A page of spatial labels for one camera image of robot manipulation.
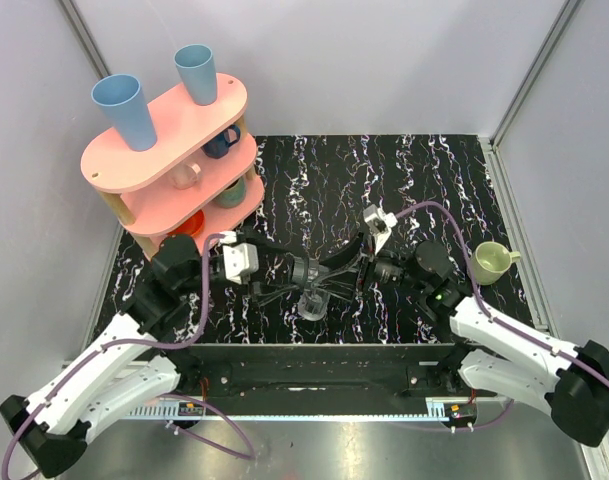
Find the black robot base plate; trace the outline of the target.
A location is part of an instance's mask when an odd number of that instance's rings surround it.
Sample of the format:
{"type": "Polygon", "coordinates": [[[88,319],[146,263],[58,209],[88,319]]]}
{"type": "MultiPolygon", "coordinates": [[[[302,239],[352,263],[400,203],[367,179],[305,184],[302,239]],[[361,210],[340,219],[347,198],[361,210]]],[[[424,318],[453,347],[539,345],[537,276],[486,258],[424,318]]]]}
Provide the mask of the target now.
{"type": "Polygon", "coordinates": [[[472,396],[456,375],[456,344],[200,344],[172,354],[177,392],[203,393],[225,414],[396,415],[426,412],[427,398],[472,396]]]}

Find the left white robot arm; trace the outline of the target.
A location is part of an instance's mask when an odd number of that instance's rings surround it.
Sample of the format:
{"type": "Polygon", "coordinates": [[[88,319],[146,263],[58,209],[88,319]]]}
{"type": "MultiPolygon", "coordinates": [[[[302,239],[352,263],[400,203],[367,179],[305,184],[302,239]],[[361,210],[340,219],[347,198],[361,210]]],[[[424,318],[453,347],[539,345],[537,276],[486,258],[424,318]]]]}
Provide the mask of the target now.
{"type": "Polygon", "coordinates": [[[12,433],[2,477],[21,447],[38,474],[55,478],[138,404],[192,394],[200,372],[185,351],[204,334],[212,285],[244,284],[263,256],[278,254],[294,255],[252,230],[216,232],[203,245],[187,234],[166,238],[149,274],[101,335],[44,387],[2,402],[12,433]]]}

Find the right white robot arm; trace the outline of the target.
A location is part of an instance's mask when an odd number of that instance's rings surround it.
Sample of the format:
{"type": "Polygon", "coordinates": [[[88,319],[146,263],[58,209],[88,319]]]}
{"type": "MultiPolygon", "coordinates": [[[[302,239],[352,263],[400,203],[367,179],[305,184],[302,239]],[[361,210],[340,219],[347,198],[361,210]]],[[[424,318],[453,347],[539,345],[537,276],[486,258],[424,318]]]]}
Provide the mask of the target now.
{"type": "Polygon", "coordinates": [[[438,384],[450,396],[468,389],[509,397],[550,416],[571,439],[599,446],[609,431],[609,350],[589,340],[578,346],[495,310],[459,282],[446,248],[423,241],[411,254],[375,249],[359,232],[322,260],[325,286],[360,292],[368,283],[410,293],[435,329],[462,344],[445,358],[438,384]]]}

